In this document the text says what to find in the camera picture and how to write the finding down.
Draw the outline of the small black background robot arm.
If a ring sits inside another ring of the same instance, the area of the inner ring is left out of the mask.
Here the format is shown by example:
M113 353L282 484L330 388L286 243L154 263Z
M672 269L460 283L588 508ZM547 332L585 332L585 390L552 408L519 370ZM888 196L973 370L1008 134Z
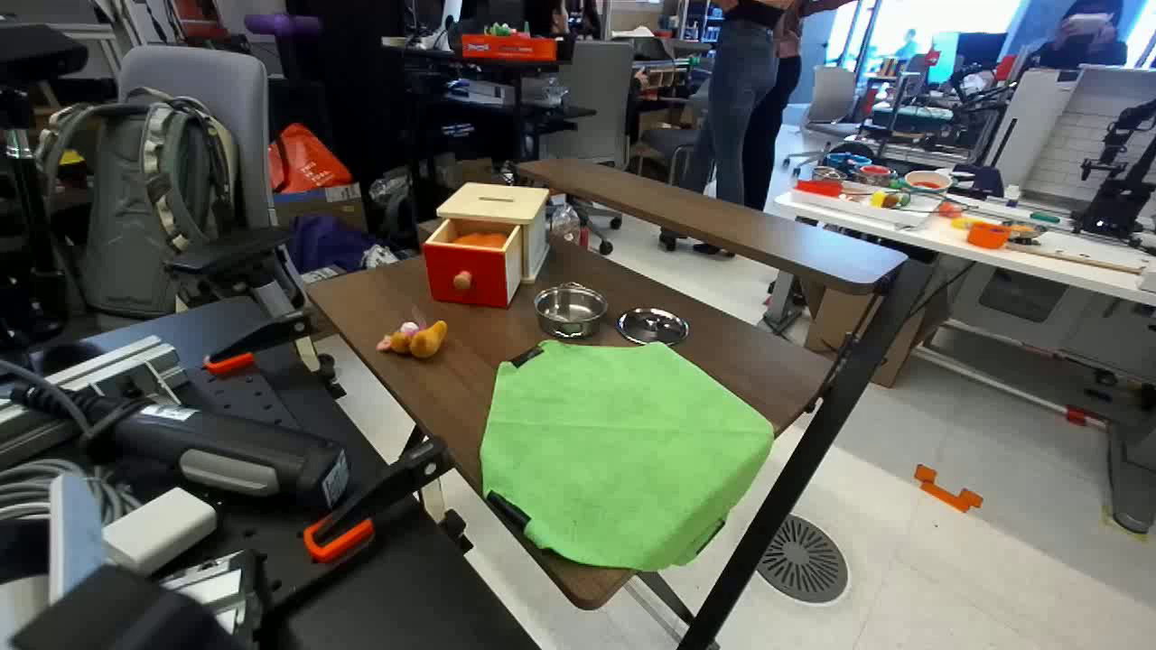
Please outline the small black background robot arm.
M1109 123L1103 137L1103 153L1082 164L1082 177L1092 177L1096 169L1104 172L1096 200L1075 213L1082 233L1112 234L1112 237L1136 234L1137 213L1154 196L1154 186L1145 182L1145 172L1156 164L1156 141L1136 164L1124 164L1124 149L1150 123L1156 123L1156 98L1145 104L1124 109Z

